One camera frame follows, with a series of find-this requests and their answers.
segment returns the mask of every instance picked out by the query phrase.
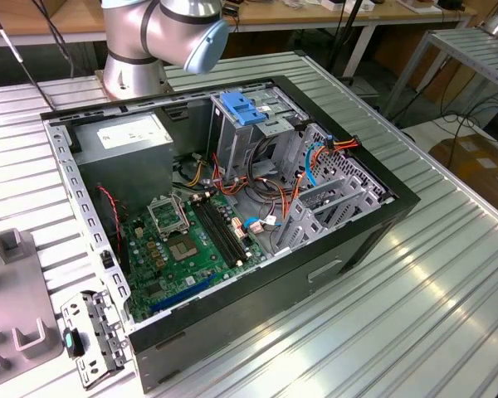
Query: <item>slotted aluminum surface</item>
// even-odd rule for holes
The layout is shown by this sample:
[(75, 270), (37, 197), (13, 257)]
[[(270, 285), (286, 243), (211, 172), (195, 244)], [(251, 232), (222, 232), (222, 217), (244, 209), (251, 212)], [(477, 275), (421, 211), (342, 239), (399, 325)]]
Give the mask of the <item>slotted aluminum surface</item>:
[(429, 40), (498, 85), (498, 38), (474, 27), (434, 31)]
[[(312, 61), (294, 53), (169, 68), (177, 90), (284, 74), (421, 201), (356, 269), (148, 396), (495, 396), (498, 214)], [(106, 101), (92, 78), (44, 84), (60, 107)], [(0, 89), (0, 230), (32, 231), (51, 302), (98, 289), (26, 85)], [(0, 387), (4, 396), (83, 396), (63, 353)], [(140, 396), (128, 364), (89, 396)]]

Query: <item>red cable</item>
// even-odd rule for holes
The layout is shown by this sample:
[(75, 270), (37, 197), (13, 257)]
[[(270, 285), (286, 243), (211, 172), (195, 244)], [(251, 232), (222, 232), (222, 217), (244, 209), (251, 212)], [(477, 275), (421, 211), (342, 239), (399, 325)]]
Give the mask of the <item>red cable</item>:
[(101, 185), (97, 187), (100, 191), (102, 191), (107, 198), (109, 199), (110, 205), (113, 208), (113, 213), (115, 214), (115, 222), (116, 222), (116, 236), (118, 237), (118, 256), (120, 256), (120, 242), (121, 242), (121, 235), (120, 235), (120, 219), (118, 218), (118, 212), (116, 210), (116, 204), (115, 204), (115, 199), (110, 195), (110, 193), (103, 188)]

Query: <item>blue cable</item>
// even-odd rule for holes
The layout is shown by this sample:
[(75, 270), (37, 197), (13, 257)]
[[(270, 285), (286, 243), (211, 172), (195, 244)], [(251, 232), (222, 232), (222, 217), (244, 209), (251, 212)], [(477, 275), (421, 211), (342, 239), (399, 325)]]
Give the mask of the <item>blue cable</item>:
[(308, 177), (308, 179), (310, 180), (310, 182), (314, 187), (317, 185), (317, 182), (315, 182), (314, 176), (312, 175), (312, 171), (310, 170), (310, 155), (312, 153), (312, 149), (322, 146), (323, 146), (322, 143), (312, 143), (308, 148), (308, 152), (306, 152), (306, 158), (305, 158), (306, 176)]
[(253, 222), (257, 222), (257, 221), (260, 221), (260, 219), (259, 219), (259, 218), (256, 218), (256, 217), (251, 217), (251, 218), (248, 218), (248, 219), (246, 220), (246, 222), (244, 222), (244, 223), (243, 223), (243, 227), (244, 227), (245, 229), (247, 229), (247, 227), (248, 227), (250, 224), (252, 224)]

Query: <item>green motherboard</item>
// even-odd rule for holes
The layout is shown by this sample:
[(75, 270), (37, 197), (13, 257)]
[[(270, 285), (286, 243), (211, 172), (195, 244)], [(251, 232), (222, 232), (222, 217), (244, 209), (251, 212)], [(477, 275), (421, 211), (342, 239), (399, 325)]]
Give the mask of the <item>green motherboard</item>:
[[(234, 235), (230, 220), (237, 215), (226, 198), (218, 193), (210, 202)], [(203, 228), (192, 203), (182, 202), (181, 207), (189, 224), (185, 233), (175, 232), (169, 236), (159, 234), (155, 222), (157, 226), (165, 227), (178, 220), (169, 206), (163, 207), (163, 211), (159, 211), (159, 208), (154, 210), (156, 220), (145, 211), (139, 217), (122, 223), (129, 252), (126, 279), (131, 288), (131, 297), (128, 306), (135, 322), (141, 322), (159, 308), (167, 308), (181, 301), (179, 298), (191, 297), (266, 259), (261, 247), (248, 237), (245, 243), (240, 242), (246, 253), (250, 253), (248, 258), (241, 266), (229, 267), (210, 234)]]

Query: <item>blue drive bay latch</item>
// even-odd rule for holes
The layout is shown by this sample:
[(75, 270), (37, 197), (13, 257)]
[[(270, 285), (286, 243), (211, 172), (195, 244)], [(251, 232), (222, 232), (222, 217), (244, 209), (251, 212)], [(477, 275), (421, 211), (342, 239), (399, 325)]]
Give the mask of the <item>blue drive bay latch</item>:
[(222, 93), (220, 95), (222, 103), (229, 109), (238, 123), (242, 126), (248, 124), (260, 123), (267, 117), (259, 112), (255, 105), (241, 93)]

